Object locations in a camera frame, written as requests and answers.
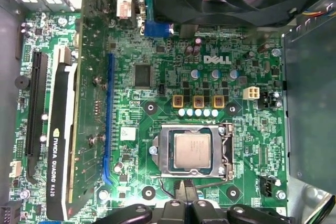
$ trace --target blue pcie slot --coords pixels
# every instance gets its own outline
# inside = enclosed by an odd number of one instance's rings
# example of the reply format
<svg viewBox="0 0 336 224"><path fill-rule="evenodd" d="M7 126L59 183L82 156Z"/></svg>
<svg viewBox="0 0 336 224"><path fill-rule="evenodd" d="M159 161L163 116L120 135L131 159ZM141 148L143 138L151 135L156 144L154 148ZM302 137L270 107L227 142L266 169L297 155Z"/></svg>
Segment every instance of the blue pcie slot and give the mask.
<svg viewBox="0 0 336 224"><path fill-rule="evenodd" d="M112 185L110 179L110 157L111 157L111 140L112 140L112 110L113 110L113 89L114 89L114 65L115 58L113 54L108 54L108 77L107 77L107 98L106 98L106 140L103 156L103 179L108 185Z"/></svg>

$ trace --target black pcie slot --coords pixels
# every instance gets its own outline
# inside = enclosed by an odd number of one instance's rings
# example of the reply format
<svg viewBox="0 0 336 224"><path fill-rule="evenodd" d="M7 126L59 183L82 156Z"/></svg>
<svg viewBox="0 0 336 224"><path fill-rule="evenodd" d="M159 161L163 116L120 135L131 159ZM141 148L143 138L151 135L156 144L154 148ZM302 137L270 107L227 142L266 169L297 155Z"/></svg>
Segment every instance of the black pcie slot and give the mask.
<svg viewBox="0 0 336 224"><path fill-rule="evenodd" d="M27 122L26 149L27 180L32 184L37 183L33 178L35 167L40 156L40 137L43 121L41 115L44 112L46 93L48 56L42 52L34 52L31 68L29 111Z"/></svg>

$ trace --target integrated circuit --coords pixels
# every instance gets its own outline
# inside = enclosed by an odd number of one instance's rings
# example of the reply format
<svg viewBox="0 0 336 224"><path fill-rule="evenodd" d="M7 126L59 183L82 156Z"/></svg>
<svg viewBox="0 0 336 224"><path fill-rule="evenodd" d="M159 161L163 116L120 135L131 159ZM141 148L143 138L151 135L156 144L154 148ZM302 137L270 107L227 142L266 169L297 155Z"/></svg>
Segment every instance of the integrated circuit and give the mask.
<svg viewBox="0 0 336 224"><path fill-rule="evenodd" d="M146 63L134 64L133 83L137 89L149 89L152 86L152 66Z"/></svg>
<svg viewBox="0 0 336 224"><path fill-rule="evenodd" d="M210 134L175 134L174 168L210 168Z"/></svg>

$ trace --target chip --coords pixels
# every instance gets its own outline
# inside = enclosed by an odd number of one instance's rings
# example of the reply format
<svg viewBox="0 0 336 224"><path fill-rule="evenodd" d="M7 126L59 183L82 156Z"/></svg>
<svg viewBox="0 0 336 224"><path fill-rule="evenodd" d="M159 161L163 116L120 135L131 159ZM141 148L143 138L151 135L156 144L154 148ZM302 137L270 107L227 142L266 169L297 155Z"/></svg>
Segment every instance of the chip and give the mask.
<svg viewBox="0 0 336 224"><path fill-rule="evenodd" d="M213 108L214 109L222 109L225 107L224 96L223 95L215 95L213 100Z"/></svg>
<svg viewBox="0 0 336 224"><path fill-rule="evenodd" d="M280 74L280 70L278 68L272 68L271 73L272 76L278 76Z"/></svg>
<svg viewBox="0 0 336 224"><path fill-rule="evenodd" d="M259 67L259 60L253 60L252 67Z"/></svg>
<svg viewBox="0 0 336 224"><path fill-rule="evenodd" d="M127 182L127 175L120 175L119 176L119 181L120 182Z"/></svg>
<svg viewBox="0 0 336 224"><path fill-rule="evenodd" d="M35 29L35 35L42 35L43 29L42 28L36 28Z"/></svg>
<svg viewBox="0 0 336 224"><path fill-rule="evenodd" d="M184 89L183 95L190 95L190 89Z"/></svg>
<svg viewBox="0 0 336 224"><path fill-rule="evenodd" d="M115 50L117 48L117 43L110 43L110 50Z"/></svg>
<svg viewBox="0 0 336 224"><path fill-rule="evenodd" d="M247 84L247 76L239 76L238 81L240 85L246 85Z"/></svg>
<svg viewBox="0 0 336 224"><path fill-rule="evenodd" d="M135 64L133 80L137 89L149 89L152 85L152 66L150 64Z"/></svg>
<svg viewBox="0 0 336 224"><path fill-rule="evenodd" d="M173 108L183 108L183 95L173 95Z"/></svg>
<svg viewBox="0 0 336 224"><path fill-rule="evenodd" d="M182 86L183 86L184 88L189 88L189 82L184 81L184 82L182 83Z"/></svg>
<svg viewBox="0 0 336 224"><path fill-rule="evenodd" d="M222 94L223 95L229 95L229 90L228 89L223 89Z"/></svg>
<svg viewBox="0 0 336 224"><path fill-rule="evenodd" d="M163 46L156 46L156 52L165 52L165 47L163 47Z"/></svg>
<svg viewBox="0 0 336 224"><path fill-rule="evenodd" d="M210 90L206 89L206 90L203 90L203 95L205 97L208 97L210 95Z"/></svg>
<svg viewBox="0 0 336 224"><path fill-rule="evenodd" d="M202 109L204 108L204 96L202 95L195 95L194 96L194 109Z"/></svg>
<svg viewBox="0 0 336 224"><path fill-rule="evenodd" d="M211 135L174 134L174 168L210 168Z"/></svg>

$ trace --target screw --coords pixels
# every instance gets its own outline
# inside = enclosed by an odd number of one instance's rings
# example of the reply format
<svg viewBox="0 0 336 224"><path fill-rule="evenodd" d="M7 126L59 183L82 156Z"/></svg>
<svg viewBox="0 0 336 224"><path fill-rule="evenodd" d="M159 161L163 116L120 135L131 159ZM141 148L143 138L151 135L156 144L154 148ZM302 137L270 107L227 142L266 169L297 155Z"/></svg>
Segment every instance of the screw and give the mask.
<svg viewBox="0 0 336 224"><path fill-rule="evenodd" d="M286 193L282 190L277 191L276 197L280 200L286 199Z"/></svg>
<svg viewBox="0 0 336 224"><path fill-rule="evenodd" d="M170 204L173 206L173 207L178 207L180 205L180 203L176 200L173 200L172 202L170 202Z"/></svg>
<svg viewBox="0 0 336 224"><path fill-rule="evenodd" d="M223 127L223 126L218 127L218 133L220 135L224 135L225 134L225 127Z"/></svg>
<svg viewBox="0 0 336 224"><path fill-rule="evenodd" d="M157 152L158 152L158 149L156 148L156 146L151 146L151 147L149 148L149 154L151 154L151 155L156 155Z"/></svg>
<svg viewBox="0 0 336 224"><path fill-rule="evenodd" d="M274 48L271 53L274 57L279 57L281 55L281 50L279 48Z"/></svg>
<svg viewBox="0 0 336 224"><path fill-rule="evenodd" d="M234 207L233 210L236 211L236 212L238 212L238 213L240 213L240 214L242 214L242 213L245 211L245 210L244 210L243 208L241 208L241 207Z"/></svg>
<svg viewBox="0 0 336 224"><path fill-rule="evenodd" d="M111 28L115 27L116 26L115 24L116 24L116 21L114 19L112 19L111 22L110 22L110 27Z"/></svg>
<svg viewBox="0 0 336 224"><path fill-rule="evenodd" d="M143 207L138 207L135 211L136 211L136 212L145 212L146 209L143 208Z"/></svg>
<svg viewBox="0 0 336 224"><path fill-rule="evenodd" d="M197 204L200 206L200 207L205 207L206 206L206 202L205 201L198 201Z"/></svg>
<svg viewBox="0 0 336 224"><path fill-rule="evenodd" d="M223 167L218 168L218 174L220 176L224 176L225 175L225 169Z"/></svg>

